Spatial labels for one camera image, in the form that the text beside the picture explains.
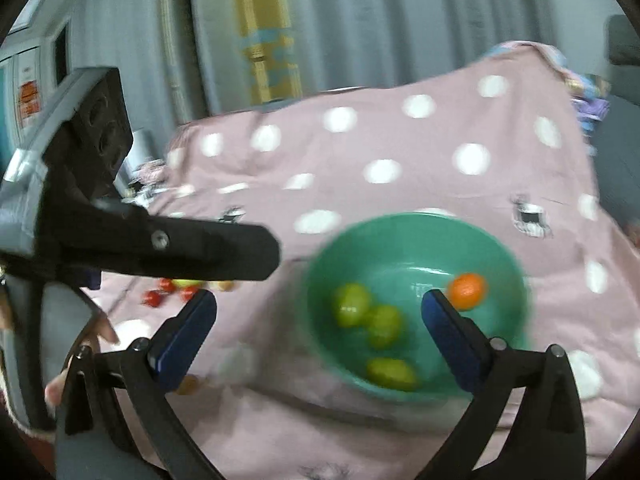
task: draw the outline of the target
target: blue gripper pad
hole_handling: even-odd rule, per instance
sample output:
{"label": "blue gripper pad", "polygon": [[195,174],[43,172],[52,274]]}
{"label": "blue gripper pad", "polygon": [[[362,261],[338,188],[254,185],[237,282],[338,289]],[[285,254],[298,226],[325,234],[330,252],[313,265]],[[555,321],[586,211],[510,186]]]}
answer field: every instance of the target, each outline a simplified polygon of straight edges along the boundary
{"label": "blue gripper pad", "polygon": [[151,339],[147,360],[164,392],[178,389],[216,321],[218,304],[208,290],[199,290],[176,317],[167,319]]}
{"label": "blue gripper pad", "polygon": [[471,394],[482,385],[491,355],[487,339],[475,324],[451,306],[439,290],[422,297],[422,322],[460,388]]}

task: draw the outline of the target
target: bowl rim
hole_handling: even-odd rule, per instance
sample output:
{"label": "bowl rim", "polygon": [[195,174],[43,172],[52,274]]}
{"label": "bowl rim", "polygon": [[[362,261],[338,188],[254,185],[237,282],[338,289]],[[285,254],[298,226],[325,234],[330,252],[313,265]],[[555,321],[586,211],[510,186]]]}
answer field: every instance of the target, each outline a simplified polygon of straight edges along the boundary
{"label": "bowl rim", "polygon": [[345,384],[349,386],[351,385],[356,386],[361,391],[364,391],[368,394],[372,394],[373,396],[379,399],[389,400],[391,402],[415,402],[415,403],[442,402],[443,400],[451,399],[453,397],[470,399],[472,397],[471,394],[468,394],[463,390],[460,390],[454,394],[430,394],[428,392],[406,392],[404,390],[393,390],[391,388],[383,388],[382,386],[378,386],[374,383],[371,383],[365,378],[356,375],[354,372],[351,372],[348,368],[346,368],[343,364],[341,364],[341,362],[338,361],[338,359],[334,357],[334,354],[331,351],[329,351],[329,349],[325,348],[325,346],[318,341],[317,337],[312,336],[312,334],[314,333],[314,330],[312,330],[311,316],[308,309],[306,291],[308,290],[310,272],[312,270],[312,267],[316,263],[316,261],[320,258],[320,256],[329,247],[335,244],[340,238],[343,238],[347,234],[351,233],[353,230],[356,230],[357,228],[362,227],[363,225],[366,225],[375,221],[380,221],[382,219],[403,218],[403,217],[410,217],[410,216],[429,216],[429,217],[436,217],[444,221],[458,222],[459,224],[465,225],[466,227],[471,228],[472,230],[478,232],[478,234],[490,238],[492,241],[498,244],[501,248],[503,248],[504,253],[506,254],[507,258],[510,260],[511,265],[513,265],[516,272],[519,273],[519,275],[522,277],[521,283],[522,283],[522,292],[523,292],[523,300],[524,300],[523,302],[524,316],[522,321],[523,328],[520,330],[520,333],[517,335],[516,339],[521,341],[523,346],[528,346],[525,343],[527,338],[526,338],[526,331],[524,330],[524,326],[526,326],[526,323],[529,319],[530,311],[531,311],[530,286],[529,286],[529,283],[527,282],[527,275],[524,273],[519,261],[511,252],[511,249],[508,248],[505,244],[503,244],[500,240],[498,240],[498,238],[488,233],[484,229],[479,228],[478,226],[475,226],[469,222],[465,222],[460,218],[444,216],[437,213],[427,213],[427,212],[417,212],[417,211],[381,215],[381,216],[376,216],[373,218],[369,218],[367,220],[350,224],[346,229],[339,232],[330,240],[328,240],[325,244],[323,244],[322,247],[316,252],[316,254],[309,260],[308,267],[304,272],[304,277],[300,281],[299,291],[297,291],[295,295],[296,303],[297,303],[296,310],[298,311],[297,317],[299,319],[299,324],[302,326],[302,329],[304,330],[304,333],[307,336],[305,338],[306,344],[310,346],[312,351],[321,359],[323,363],[325,363],[331,369],[333,373],[335,373],[338,376],[340,380],[342,380]]}

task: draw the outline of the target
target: orange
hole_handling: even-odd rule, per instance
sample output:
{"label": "orange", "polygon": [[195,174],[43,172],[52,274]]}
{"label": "orange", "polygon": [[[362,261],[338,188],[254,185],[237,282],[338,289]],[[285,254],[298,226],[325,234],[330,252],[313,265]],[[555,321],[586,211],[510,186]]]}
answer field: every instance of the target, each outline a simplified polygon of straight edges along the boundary
{"label": "orange", "polygon": [[456,310],[471,310],[484,300],[486,282],[473,272],[460,274],[447,286],[447,299]]}

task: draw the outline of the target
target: polka dot blanket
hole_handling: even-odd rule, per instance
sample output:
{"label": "polka dot blanket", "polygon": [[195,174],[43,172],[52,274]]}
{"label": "polka dot blanket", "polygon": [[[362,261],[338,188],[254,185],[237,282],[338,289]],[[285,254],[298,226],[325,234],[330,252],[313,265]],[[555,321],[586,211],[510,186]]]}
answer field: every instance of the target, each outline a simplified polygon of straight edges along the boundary
{"label": "polka dot blanket", "polygon": [[[197,121],[180,130],[167,160],[168,191],[153,214],[241,218],[267,225],[282,244],[270,279],[218,294],[218,320],[191,367],[201,387],[169,396],[230,480],[414,478],[462,414],[460,402],[418,410],[351,390],[295,330],[292,295],[309,258],[350,224],[393,212],[457,216],[516,254],[532,290],[533,348],[569,352],[588,471],[629,427],[640,405],[640,262],[598,206],[571,95],[539,50],[518,46],[400,88]],[[153,287],[104,277],[96,299],[123,344],[180,309],[177,297],[141,306]],[[499,452],[519,398],[483,463]]]}

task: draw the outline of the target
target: cherry tomato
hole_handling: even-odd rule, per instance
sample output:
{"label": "cherry tomato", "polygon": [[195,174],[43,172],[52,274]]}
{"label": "cherry tomato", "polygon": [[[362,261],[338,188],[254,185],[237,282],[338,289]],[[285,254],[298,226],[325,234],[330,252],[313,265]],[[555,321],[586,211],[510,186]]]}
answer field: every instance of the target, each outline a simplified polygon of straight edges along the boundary
{"label": "cherry tomato", "polygon": [[470,310],[484,300],[486,282],[473,272],[460,274],[447,287],[447,299],[456,310]]}
{"label": "cherry tomato", "polygon": [[199,290],[200,287],[197,285],[186,286],[185,288],[180,289],[180,298],[187,303],[187,301],[190,301]]}
{"label": "cherry tomato", "polygon": [[173,294],[177,289],[174,280],[170,278],[160,278],[158,280],[158,288],[167,294]]}
{"label": "cherry tomato", "polygon": [[148,290],[142,296],[142,303],[153,308],[158,308],[162,300],[164,297],[159,290]]}

